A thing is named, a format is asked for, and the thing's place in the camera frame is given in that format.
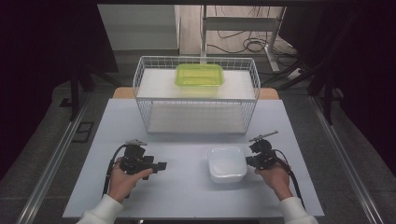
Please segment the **metal rack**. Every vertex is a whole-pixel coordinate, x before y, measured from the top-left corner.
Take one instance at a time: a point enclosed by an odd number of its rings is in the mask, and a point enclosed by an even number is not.
[[[224,83],[179,87],[175,72],[182,63],[218,64]],[[244,134],[260,95],[256,65],[249,58],[142,57],[133,85],[149,133]]]

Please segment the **wire basket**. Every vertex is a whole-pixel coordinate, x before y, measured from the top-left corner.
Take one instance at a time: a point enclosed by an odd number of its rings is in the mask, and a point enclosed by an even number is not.
[[[176,68],[213,63],[223,69],[219,87],[180,87]],[[134,97],[148,133],[245,134],[260,95],[253,59],[142,57],[134,75]]]

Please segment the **green lid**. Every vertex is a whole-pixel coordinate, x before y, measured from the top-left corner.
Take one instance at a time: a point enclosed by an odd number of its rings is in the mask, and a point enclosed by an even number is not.
[[[224,82],[222,67],[218,64],[182,63],[176,68],[178,86],[220,86]]]

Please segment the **white plastic container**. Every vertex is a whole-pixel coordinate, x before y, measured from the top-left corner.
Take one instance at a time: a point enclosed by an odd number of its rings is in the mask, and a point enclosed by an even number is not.
[[[239,182],[248,172],[245,154],[237,147],[213,148],[207,158],[210,179],[215,183]]]

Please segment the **white tabletop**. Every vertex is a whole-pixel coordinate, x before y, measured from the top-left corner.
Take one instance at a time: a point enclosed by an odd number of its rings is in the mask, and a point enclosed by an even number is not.
[[[280,100],[260,100],[246,135],[147,134],[135,100],[110,99],[64,211],[64,217],[80,217],[101,200],[106,169],[115,150],[125,141],[148,143],[145,155],[154,162],[166,161],[165,171],[141,180],[124,201],[120,217],[167,218],[259,218],[280,217],[278,199],[261,177],[248,167],[236,184],[215,184],[210,180],[207,153],[213,147],[239,147],[253,155],[248,139],[262,133],[279,133],[266,139],[287,156],[296,174],[306,210],[323,216],[318,196],[306,169],[285,107]]]

